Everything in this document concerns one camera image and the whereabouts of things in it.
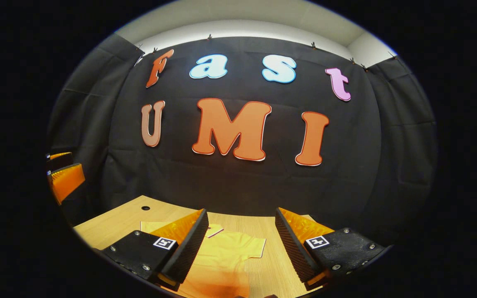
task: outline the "yellow cloth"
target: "yellow cloth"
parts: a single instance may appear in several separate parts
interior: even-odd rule
[[[151,233],[165,224],[141,222],[141,231]],[[248,297],[250,284],[244,264],[248,258],[261,258],[265,243],[266,239],[225,231],[218,224],[210,224],[177,294],[187,298]]]

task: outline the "orange letter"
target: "orange letter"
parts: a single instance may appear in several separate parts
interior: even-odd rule
[[[141,109],[142,120],[141,120],[141,134],[142,140],[147,146],[156,147],[159,144],[159,138],[161,137],[161,111],[165,107],[165,102],[163,100],[158,101],[154,104],[154,134],[150,135],[148,132],[148,116],[152,110],[152,106],[147,104]]]
[[[233,151],[236,158],[252,161],[265,159],[263,133],[266,117],[271,113],[269,104],[250,101],[242,107],[232,122],[224,103],[218,98],[201,99],[198,107],[202,110],[202,116],[198,141],[193,145],[195,153],[213,154],[211,135],[214,134],[220,154],[227,155],[240,135],[238,147]]]
[[[305,112],[301,114],[301,118],[306,124],[305,138],[301,153],[296,156],[296,163],[301,166],[319,166],[322,161],[320,149],[323,130],[329,124],[329,119],[316,112]]]
[[[154,61],[154,66],[152,66],[152,71],[150,73],[150,78],[148,79],[148,82],[146,82],[146,87],[150,87],[157,83],[157,80],[159,77],[157,77],[157,73],[161,73],[163,69],[165,68],[165,64],[167,63],[167,58],[170,58],[174,54],[174,49],[168,51],[167,53],[164,53],[161,57],[157,58]]]

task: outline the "black curtain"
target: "black curtain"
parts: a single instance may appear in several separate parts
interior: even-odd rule
[[[158,82],[146,88],[153,62],[170,49]],[[389,245],[416,216],[428,196],[437,158],[435,121],[413,73],[394,57],[367,71],[343,57],[295,42],[232,37],[159,49],[136,64],[142,52],[113,35],[83,60],[53,109],[51,153],[73,151],[84,167],[98,213],[140,195],[208,211],[273,216],[276,207],[310,214],[318,222],[350,226]],[[228,58],[219,79],[192,79],[204,56]],[[266,81],[263,57],[297,63],[292,83]],[[326,68],[349,80],[352,99],[333,93]],[[249,101],[271,105],[261,162],[192,151],[202,98],[220,98],[234,119]],[[148,147],[141,136],[141,108],[164,100],[161,141]],[[326,115],[320,166],[300,166],[301,114]],[[149,130],[153,132],[154,112]]]
[[[107,211],[98,193],[108,153],[111,119],[119,91],[143,51],[113,34],[79,64],[66,81],[48,126],[50,154],[71,151],[81,163],[93,217]]]

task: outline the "table surface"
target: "table surface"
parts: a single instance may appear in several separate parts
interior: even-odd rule
[[[148,206],[150,210],[144,211],[142,206]],[[171,222],[194,211],[196,210],[140,196],[76,226],[75,230],[91,247],[104,249],[128,233],[139,230],[140,222]],[[263,257],[250,258],[244,266],[250,281],[250,298],[264,298],[272,294],[279,298],[295,298],[312,292],[307,291],[299,281],[275,227],[274,216],[212,212],[207,212],[207,216],[209,223],[219,224],[227,231],[266,238]]]

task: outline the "ceiling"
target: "ceiling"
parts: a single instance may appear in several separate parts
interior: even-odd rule
[[[181,26],[223,19],[250,19],[299,28],[347,47],[365,30],[305,0],[177,0],[150,11],[116,33],[136,43]]]

